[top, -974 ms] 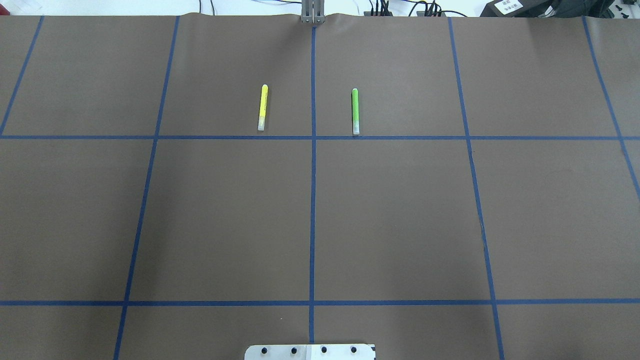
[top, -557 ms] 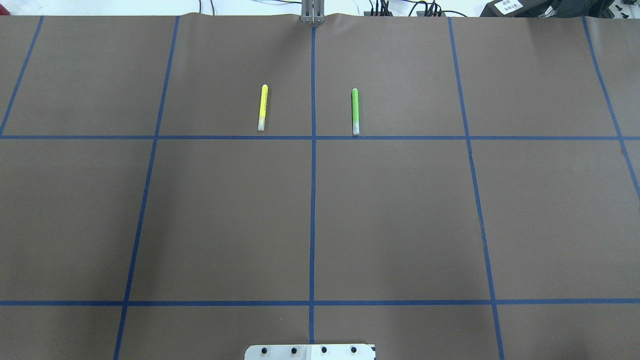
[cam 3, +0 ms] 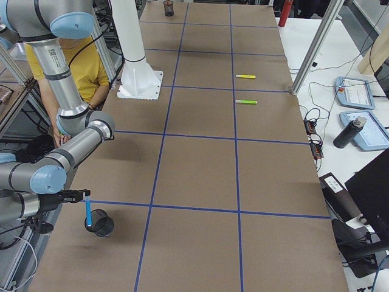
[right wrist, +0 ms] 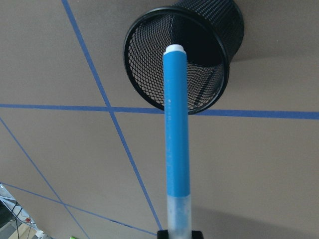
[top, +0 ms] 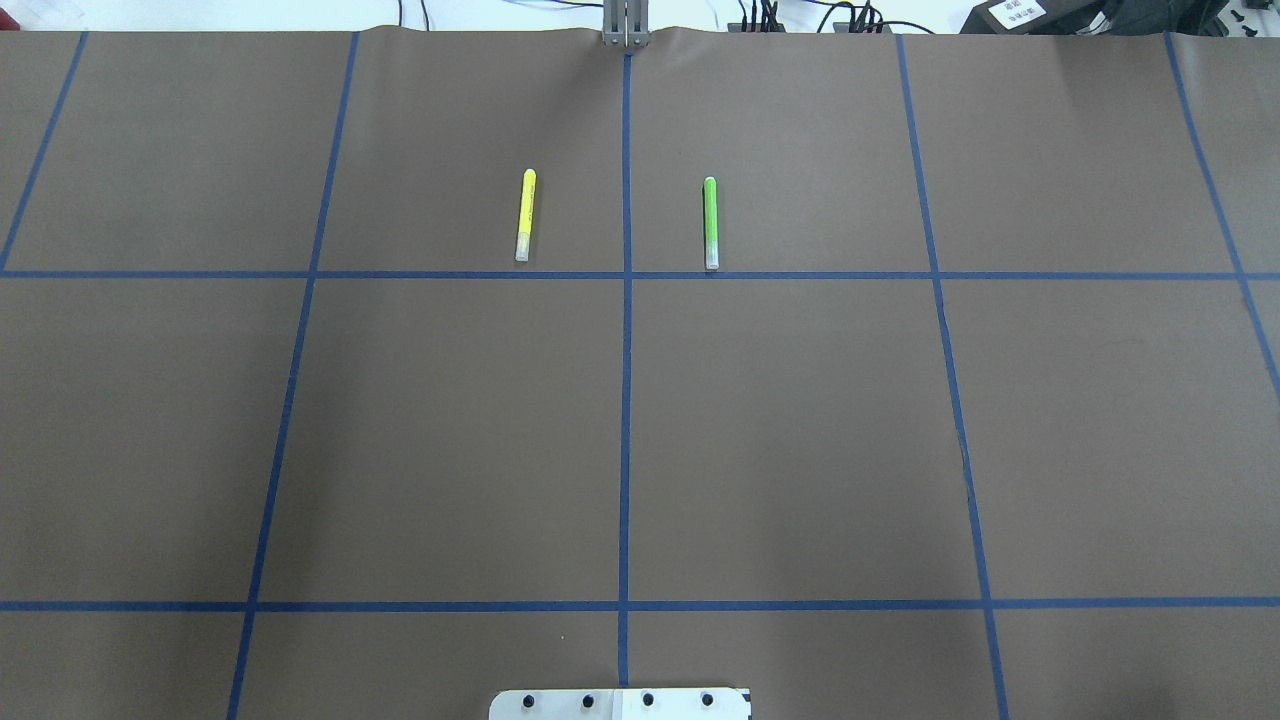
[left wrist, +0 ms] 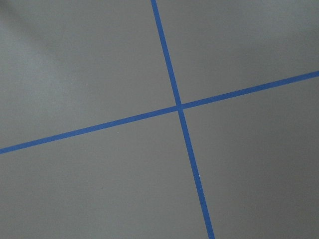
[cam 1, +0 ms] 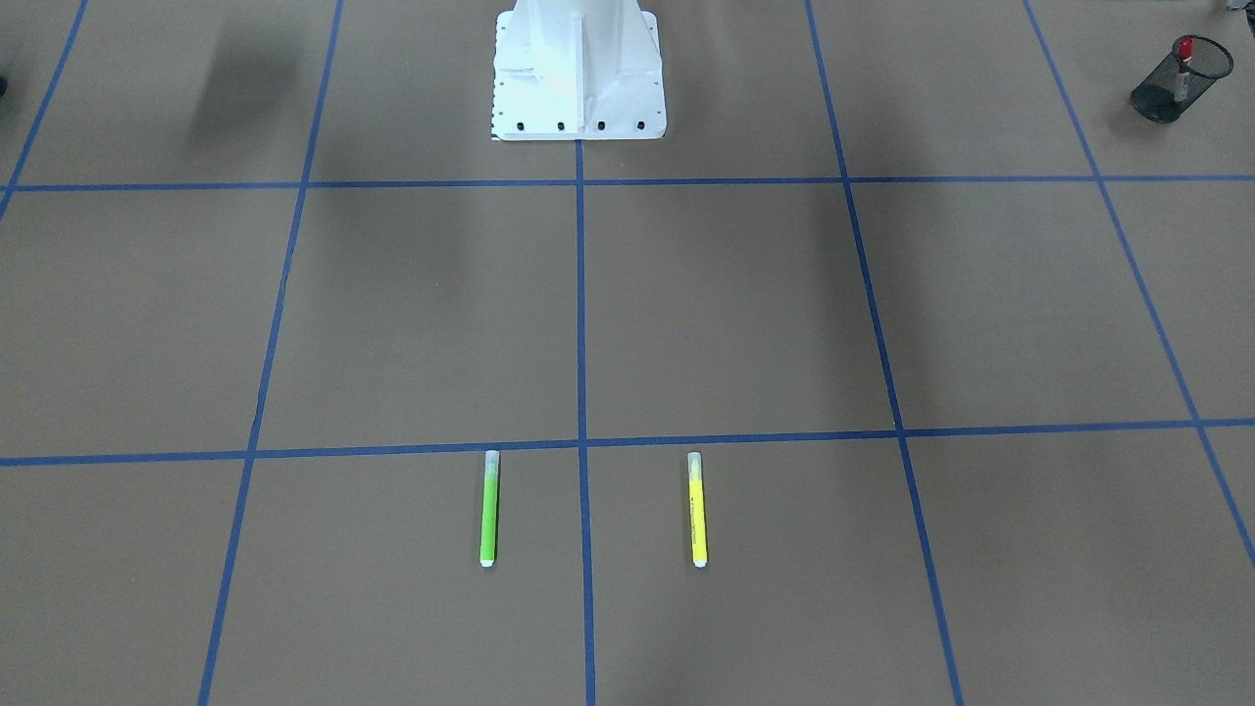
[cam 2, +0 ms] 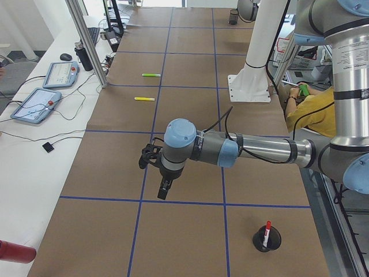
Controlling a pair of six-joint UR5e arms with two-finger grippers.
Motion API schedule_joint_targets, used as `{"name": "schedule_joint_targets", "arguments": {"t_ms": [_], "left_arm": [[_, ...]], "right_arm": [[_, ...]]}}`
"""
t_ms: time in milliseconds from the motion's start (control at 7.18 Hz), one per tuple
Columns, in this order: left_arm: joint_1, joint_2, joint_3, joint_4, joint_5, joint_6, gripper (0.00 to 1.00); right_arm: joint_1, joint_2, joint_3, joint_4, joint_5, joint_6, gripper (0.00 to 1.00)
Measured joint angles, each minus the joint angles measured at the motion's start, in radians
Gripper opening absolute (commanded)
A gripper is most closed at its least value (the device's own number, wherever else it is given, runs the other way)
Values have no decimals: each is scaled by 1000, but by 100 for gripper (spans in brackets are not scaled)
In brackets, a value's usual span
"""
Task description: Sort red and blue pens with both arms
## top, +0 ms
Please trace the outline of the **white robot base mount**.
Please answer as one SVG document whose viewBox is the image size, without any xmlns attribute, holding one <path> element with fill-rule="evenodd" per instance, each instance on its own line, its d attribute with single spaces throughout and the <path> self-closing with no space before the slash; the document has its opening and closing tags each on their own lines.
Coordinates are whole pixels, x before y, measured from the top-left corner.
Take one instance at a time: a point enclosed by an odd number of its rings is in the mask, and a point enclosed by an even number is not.
<svg viewBox="0 0 1280 720">
<path fill-rule="evenodd" d="M 502 691 L 489 719 L 751 719 L 750 691 L 730 687 Z"/>
</svg>

